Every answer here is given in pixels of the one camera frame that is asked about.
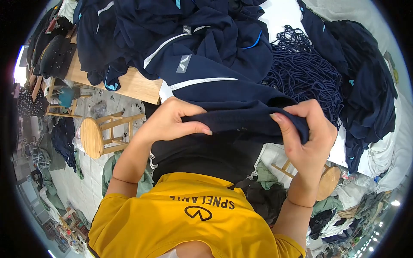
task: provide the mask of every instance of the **black pants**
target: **black pants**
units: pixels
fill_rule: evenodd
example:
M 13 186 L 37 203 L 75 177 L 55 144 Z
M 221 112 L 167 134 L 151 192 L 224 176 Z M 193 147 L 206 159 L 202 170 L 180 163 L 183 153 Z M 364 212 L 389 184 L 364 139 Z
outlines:
M 159 105 L 145 102 L 149 118 Z M 157 141 L 152 145 L 150 163 L 153 181 L 172 172 L 187 172 L 221 178 L 234 184 L 255 176 L 263 144 L 241 141 L 225 133 L 213 136 L 201 133 L 187 135 L 172 141 Z

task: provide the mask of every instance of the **woman's left hand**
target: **woman's left hand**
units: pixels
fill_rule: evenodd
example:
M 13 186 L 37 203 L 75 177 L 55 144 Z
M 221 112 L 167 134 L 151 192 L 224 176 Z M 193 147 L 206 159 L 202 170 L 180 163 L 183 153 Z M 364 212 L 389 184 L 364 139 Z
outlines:
M 181 117 L 206 113 L 200 106 L 190 104 L 176 97 L 168 98 L 141 126 L 136 133 L 140 139 L 152 144 L 156 141 L 170 141 L 193 133 L 212 135 L 208 126 L 201 122 L 182 123 Z

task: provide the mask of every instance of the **fingernail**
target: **fingernail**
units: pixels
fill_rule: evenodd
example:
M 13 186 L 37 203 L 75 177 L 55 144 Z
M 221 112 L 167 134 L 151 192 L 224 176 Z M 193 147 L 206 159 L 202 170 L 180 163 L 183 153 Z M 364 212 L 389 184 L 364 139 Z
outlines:
M 206 134 L 206 135 L 212 135 L 212 131 L 211 130 L 208 130 L 208 129 L 202 129 L 201 130 L 204 134 Z
M 277 123 L 281 122 L 281 116 L 277 113 L 270 114 L 270 117 Z

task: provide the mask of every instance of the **yellow t-shirt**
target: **yellow t-shirt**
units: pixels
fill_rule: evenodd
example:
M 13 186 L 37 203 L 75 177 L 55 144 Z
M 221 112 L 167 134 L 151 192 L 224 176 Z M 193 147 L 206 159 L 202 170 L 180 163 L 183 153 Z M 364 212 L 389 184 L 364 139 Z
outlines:
M 157 257 L 198 240 L 215 258 L 299 258 L 293 239 L 272 234 L 232 183 L 206 175 L 170 173 L 140 198 L 108 194 L 88 235 L 95 257 Z

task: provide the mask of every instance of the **pile of cords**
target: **pile of cords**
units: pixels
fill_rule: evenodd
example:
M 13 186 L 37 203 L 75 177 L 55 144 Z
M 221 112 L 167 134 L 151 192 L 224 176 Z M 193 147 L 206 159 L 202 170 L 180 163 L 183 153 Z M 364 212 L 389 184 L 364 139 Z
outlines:
M 271 43 L 273 65 L 261 84 L 273 87 L 297 102 L 316 99 L 326 118 L 337 128 L 343 108 L 341 75 L 311 46 L 299 28 L 285 25 Z

